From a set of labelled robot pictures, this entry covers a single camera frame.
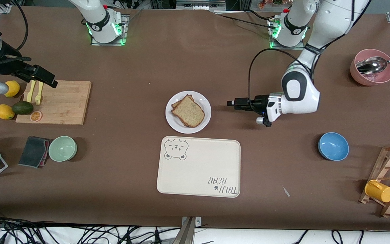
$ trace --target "bread slice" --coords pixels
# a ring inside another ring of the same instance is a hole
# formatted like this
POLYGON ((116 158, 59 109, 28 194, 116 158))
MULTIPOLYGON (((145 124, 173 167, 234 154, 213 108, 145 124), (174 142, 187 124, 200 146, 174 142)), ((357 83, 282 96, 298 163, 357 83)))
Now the bread slice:
POLYGON ((178 101, 178 102, 175 102, 175 103, 171 104, 172 108, 177 107, 177 105, 180 104, 180 102, 181 102, 181 100, 178 101))
POLYGON ((204 120, 204 111, 194 101, 190 95, 186 95, 172 109, 172 113, 177 116, 184 126, 195 128, 204 120))

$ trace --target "folded cloth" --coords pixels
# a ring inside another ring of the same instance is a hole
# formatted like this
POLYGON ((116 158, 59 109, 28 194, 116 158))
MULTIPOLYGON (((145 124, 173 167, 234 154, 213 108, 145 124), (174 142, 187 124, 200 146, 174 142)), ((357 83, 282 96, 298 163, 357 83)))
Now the folded cloth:
POLYGON ((19 165, 43 168, 51 139, 30 136, 26 140, 22 156, 20 156, 19 165))

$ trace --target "paper scrap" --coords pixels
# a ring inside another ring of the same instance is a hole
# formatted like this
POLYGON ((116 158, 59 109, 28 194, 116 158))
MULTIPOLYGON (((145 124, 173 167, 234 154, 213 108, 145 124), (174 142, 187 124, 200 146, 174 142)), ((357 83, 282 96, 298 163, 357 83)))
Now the paper scrap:
POLYGON ((288 197, 290 197, 290 193, 288 193, 288 191, 285 189, 285 187, 282 186, 282 188, 284 188, 285 194, 286 194, 288 197))

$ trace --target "orange slice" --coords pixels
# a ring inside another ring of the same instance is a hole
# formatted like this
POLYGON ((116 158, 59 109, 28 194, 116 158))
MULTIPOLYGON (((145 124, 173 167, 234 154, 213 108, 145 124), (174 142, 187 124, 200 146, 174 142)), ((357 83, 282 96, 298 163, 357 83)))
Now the orange slice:
POLYGON ((43 117, 42 112, 40 112, 40 111, 34 111, 34 112, 29 116, 29 120, 31 120, 32 122, 37 122, 37 121, 39 121, 40 119, 42 119, 42 117, 43 117))

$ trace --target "mug handle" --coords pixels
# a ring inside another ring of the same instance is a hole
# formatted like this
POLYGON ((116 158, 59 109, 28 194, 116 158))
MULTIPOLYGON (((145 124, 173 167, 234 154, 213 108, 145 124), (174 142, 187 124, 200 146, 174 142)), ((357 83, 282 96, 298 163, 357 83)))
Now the mug handle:
POLYGON ((372 184, 373 186, 379 188, 380 190, 383 189, 383 187, 381 186, 381 184, 379 184, 379 182, 374 181, 374 182, 371 182, 371 184, 372 184))

